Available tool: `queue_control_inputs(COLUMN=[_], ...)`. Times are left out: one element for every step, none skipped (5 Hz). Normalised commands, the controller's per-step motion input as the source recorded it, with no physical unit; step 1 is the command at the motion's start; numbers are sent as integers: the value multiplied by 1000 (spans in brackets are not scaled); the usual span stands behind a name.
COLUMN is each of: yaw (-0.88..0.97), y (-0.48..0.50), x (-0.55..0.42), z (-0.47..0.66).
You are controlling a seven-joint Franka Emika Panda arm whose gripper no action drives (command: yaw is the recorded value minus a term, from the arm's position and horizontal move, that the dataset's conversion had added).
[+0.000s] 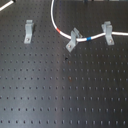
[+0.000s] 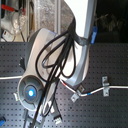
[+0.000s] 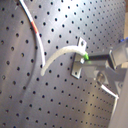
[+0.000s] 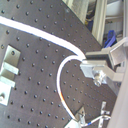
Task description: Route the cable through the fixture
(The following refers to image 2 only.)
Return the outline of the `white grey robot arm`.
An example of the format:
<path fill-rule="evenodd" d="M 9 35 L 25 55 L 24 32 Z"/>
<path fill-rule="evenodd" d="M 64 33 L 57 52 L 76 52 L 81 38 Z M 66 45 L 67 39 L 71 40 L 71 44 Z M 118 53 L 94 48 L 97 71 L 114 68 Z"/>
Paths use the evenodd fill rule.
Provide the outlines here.
<path fill-rule="evenodd" d="M 26 109 L 28 128 L 42 128 L 38 113 L 45 118 L 51 108 L 54 121 L 62 120 L 55 93 L 60 81 L 71 86 L 81 83 L 88 71 L 89 49 L 95 42 L 93 31 L 97 0 L 64 0 L 74 17 L 62 34 L 42 28 L 28 43 L 25 72 L 18 84 L 18 98 Z"/>

